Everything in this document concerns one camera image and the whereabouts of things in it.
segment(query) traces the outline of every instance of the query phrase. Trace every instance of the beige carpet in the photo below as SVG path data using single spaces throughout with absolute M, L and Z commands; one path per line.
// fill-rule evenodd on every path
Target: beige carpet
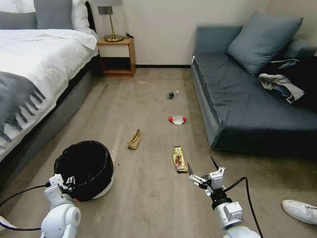
M 166 93 L 173 90 L 179 90 L 179 95 L 167 100 Z M 173 115 L 187 116 L 187 122 L 173 125 L 167 119 Z M 143 139 L 137 150 L 129 150 L 127 142 L 138 128 Z M 222 237 L 211 199 L 190 183 L 187 174 L 177 174 L 173 167 L 172 151 L 178 145 L 198 175 L 215 170 L 212 155 L 226 167 L 226 186 L 248 177 L 264 237 L 317 235 L 317 226 L 298 222 L 281 208 L 283 199 L 317 205 L 317 163 L 313 159 L 211 151 L 189 69 L 138 69 L 132 79 L 96 79 L 82 108 L 2 192 L 1 200 L 44 184 L 63 149 L 91 139 L 110 150 L 115 179 L 104 197 L 76 203 L 82 213 L 78 238 Z M 239 201 L 245 225 L 256 230 L 245 184 L 228 196 Z M 43 189 L 39 189 L 9 202 L 0 213 L 16 226 L 37 227 L 48 210 Z M 40 232 L 5 230 L 1 235 L 34 238 Z

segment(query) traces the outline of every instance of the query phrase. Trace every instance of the wall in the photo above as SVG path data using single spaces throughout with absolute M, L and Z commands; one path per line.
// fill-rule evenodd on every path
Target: wall
M 317 1 L 316 0 L 271 0 L 268 13 L 280 16 L 304 17 L 297 35 L 317 45 Z
M 109 16 L 92 11 L 97 34 L 111 33 Z M 123 0 L 113 7 L 115 33 L 135 37 L 137 64 L 190 64 L 198 24 L 242 24 L 269 0 Z

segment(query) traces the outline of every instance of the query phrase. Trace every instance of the snack wrapper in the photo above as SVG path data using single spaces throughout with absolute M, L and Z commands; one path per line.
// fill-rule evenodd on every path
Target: snack wrapper
M 182 153 L 182 148 L 180 146 L 174 147 L 173 160 L 174 160 L 174 165 L 175 165 L 176 171 L 178 173 L 188 173 L 188 169 L 186 167 L 183 153 Z

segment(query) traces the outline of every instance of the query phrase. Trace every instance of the table lamp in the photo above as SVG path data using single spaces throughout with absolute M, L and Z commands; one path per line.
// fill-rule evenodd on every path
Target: table lamp
M 97 7 L 104 7 L 105 12 L 106 12 L 106 8 L 108 8 L 112 34 L 105 36 L 104 37 L 105 41 L 118 42 L 123 40 L 123 36 L 116 35 L 115 32 L 113 31 L 113 25 L 112 25 L 112 19 L 111 19 L 111 12 L 112 12 L 111 7 L 122 5 L 123 4 L 122 0 L 93 0 L 93 3 Z

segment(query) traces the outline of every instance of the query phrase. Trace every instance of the white pillow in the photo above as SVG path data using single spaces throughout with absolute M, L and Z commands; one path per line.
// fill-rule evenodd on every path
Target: white pillow
M 33 0 L 0 0 L 0 1 L 19 1 L 21 12 L 23 13 L 35 12 Z M 72 23 L 73 23 L 74 30 L 81 31 L 87 34 L 92 34 L 92 30 L 89 28 L 87 7 L 85 6 L 86 1 L 87 0 L 73 0 Z
M 20 13 L 19 0 L 0 0 L 0 12 Z
M 88 10 L 86 0 L 73 0 L 72 22 L 74 30 L 92 34 L 88 22 Z
M 20 8 L 22 13 L 35 12 L 33 0 L 16 0 L 20 3 Z

